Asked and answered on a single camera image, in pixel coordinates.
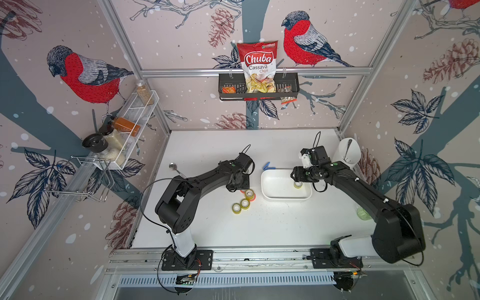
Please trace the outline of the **white storage box tray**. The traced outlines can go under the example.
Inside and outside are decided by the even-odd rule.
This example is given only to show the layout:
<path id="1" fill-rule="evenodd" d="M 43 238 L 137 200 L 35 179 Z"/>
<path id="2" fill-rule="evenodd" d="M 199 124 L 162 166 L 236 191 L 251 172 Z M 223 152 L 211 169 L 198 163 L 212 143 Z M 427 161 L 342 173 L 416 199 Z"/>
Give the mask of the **white storage box tray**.
<path id="1" fill-rule="evenodd" d="M 294 187 L 292 169 L 270 169 L 261 175 L 261 191 L 268 201 L 306 201 L 313 195 L 310 184 L 304 183 L 301 189 Z"/>

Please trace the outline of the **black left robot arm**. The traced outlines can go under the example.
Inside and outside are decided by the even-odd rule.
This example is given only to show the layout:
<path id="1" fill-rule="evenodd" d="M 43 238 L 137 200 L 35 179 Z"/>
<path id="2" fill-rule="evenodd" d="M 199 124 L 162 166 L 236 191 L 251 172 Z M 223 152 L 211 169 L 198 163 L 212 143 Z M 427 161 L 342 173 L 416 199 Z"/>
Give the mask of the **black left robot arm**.
<path id="1" fill-rule="evenodd" d="M 196 252 L 190 225 L 201 198 L 222 186 L 231 193 L 249 189 L 254 170 L 253 159 L 240 152 L 235 159 L 219 162 L 211 171 L 195 177 L 176 176 L 170 181 L 155 213 L 173 233 L 175 252 L 180 258 L 190 258 Z"/>

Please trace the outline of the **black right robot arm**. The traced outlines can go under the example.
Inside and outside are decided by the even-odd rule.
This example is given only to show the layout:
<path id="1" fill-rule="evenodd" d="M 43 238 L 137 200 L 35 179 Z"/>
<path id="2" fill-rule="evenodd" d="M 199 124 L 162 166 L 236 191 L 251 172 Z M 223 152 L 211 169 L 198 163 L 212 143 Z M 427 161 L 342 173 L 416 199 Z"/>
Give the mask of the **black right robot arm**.
<path id="1" fill-rule="evenodd" d="M 329 260 L 334 266 L 348 265 L 355 258 L 379 257 L 387 263 L 405 261 L 426 249 L 420 212 L 412 204 L 399 202 L 371 187 L 351 168 L 332 162 L 322 146 L 304 148 L 299 154 L 302 166 L 293 168 L 295 183 L 315 185 L 324 181 L 356 202 L 376 223 L 371 236 L 344 236 L 331 241 Z"/>

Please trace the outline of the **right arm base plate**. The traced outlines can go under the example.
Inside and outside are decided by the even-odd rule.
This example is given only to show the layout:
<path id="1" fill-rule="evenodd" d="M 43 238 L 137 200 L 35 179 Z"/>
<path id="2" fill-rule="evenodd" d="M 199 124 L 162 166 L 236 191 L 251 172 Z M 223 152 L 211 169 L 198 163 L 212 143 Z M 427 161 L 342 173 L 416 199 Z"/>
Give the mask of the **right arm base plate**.
<path id="1" fill-rule="evenodd" d="M 305 256 L 305 260 L 312 261 L 314 269 L 343 269 L 354 268 L 360 270 L 363 268 L 361 257 L 346 257 L 340 248 L 340 241 L 342 239 L 351 237 L 343 236 L 333 241 L 328 248 L 312 248 L 309 250 L 309 255 Z"/>

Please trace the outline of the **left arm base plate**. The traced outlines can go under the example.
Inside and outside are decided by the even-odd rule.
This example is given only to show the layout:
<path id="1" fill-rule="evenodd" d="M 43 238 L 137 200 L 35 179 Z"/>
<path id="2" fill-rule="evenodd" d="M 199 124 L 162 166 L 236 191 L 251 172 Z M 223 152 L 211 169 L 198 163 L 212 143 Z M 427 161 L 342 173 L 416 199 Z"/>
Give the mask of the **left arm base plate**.
<path id="1" fill-rule="evenodd" d="M 180 256 L 172 246 L 162 254 L 162 271 L 203 271 L 211 270 L 213 262 L 213 250 L 198 250 L 195 246 L 186 257 Z"/>

